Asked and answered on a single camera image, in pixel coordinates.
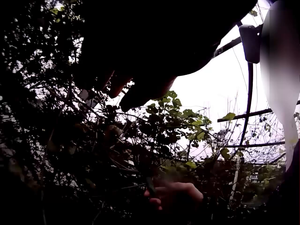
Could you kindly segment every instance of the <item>green leaf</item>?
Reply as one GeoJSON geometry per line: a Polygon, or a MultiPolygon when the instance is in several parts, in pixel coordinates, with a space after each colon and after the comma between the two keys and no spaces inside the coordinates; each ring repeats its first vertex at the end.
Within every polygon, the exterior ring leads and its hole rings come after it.
{"type": "Polygon", "coordinates": [[[146,109],[146,112],[149,114],[154,114],[154,112],[151,109],[146,109]]]}
{"type": "Polygon", "coordinates": [[[58,14],[58,9],[57,8],[50,9],[50,12],[57,15],[58,14]]]}
{"type": "Polygon", "coordinates": [[[244,154],[243,154],[242,152],[240,152],[240,151],[238,151],[236,154],[237,154],[238,156],[240,156],[240,157],[244,156],[244,154]]]}
{"type": "Polygon", "coordinates": [[[195,138],[195,135],[194,134],[192,134],[191,136],[189,136],[187,139],[189,140],[189,141],[192,141],[192,140],[194,140],[194,138],[195,138]]]}
{"type": "Polygon", "coordinates": [[[201,119],[192,122],[192,125],[202,125],[202,124],[203,124],[203,121],[201,119]]]}
{"type": "Polygon", "coordinates": [[[224,148],[221,150],[221,155],[224,159],[229,159],[230,155],[228,154],[229,150],[227,148],[224,148]]]}
{"type": "Polygon", "coordinates": [[[236,115],[234,114],[234,113],[232,113],[232,112],[229,112],[229,113],[227,113],[227,115],[226,116],[224,116],[223,117],[223,119],[226,119],[226,120],[233,120],[233,118],[235,117],[236,115]]]}
{"type": "Polygon", "coordinates": [[[163,98],[163,103],[166,103],[166,102],[171,102],[171,99],[170,98],[163,98]]]}
{"type": "Polygon", "coordinates": [[[181,104],[181,102],[180,102],[180,100],[178,98],[177,99],[173,99],[172,103],[173,103],[174,106],[182,106],[182,104],[181,104]]]}
{"type": "Polygon", "coordinates": [[[253,15],[254,17],[256,17],[256,16],[257,16],[257,11],[251,10],[251,11],[249,12],[249,14],[250,14],[250,15],[253,15]]]}
{"type": "Polygon", "coordinates": [[[194,112],[191,109],[185,109],[185,110],[183,110],[183,115],[191,116],[191,115],[194,115],[194,112]]]}
{"type": "Polygon", "coordinates": [[[177,94],[175,93],[175,91],[168,91],[168,96],[170,96],[171,98],[176,98],[177,94]]]}
{"type": "Polygon", "coordinates": [[[159,101],[158,104],[159,104],[160,107],[164,106],[164,103],[162,101],[159,101]]]}
{"type": "Polygon", "coordinates": [[[198,134],[197,139],[203,140],[205,133],[201,132],[200,134],[198,134]]]}
{"type": "Polygon", "coordinates": [[[197,167],[197,165],[193,162],[186,162],[185,164],[187,164],[189,167],[195,169],[197,167]]]}

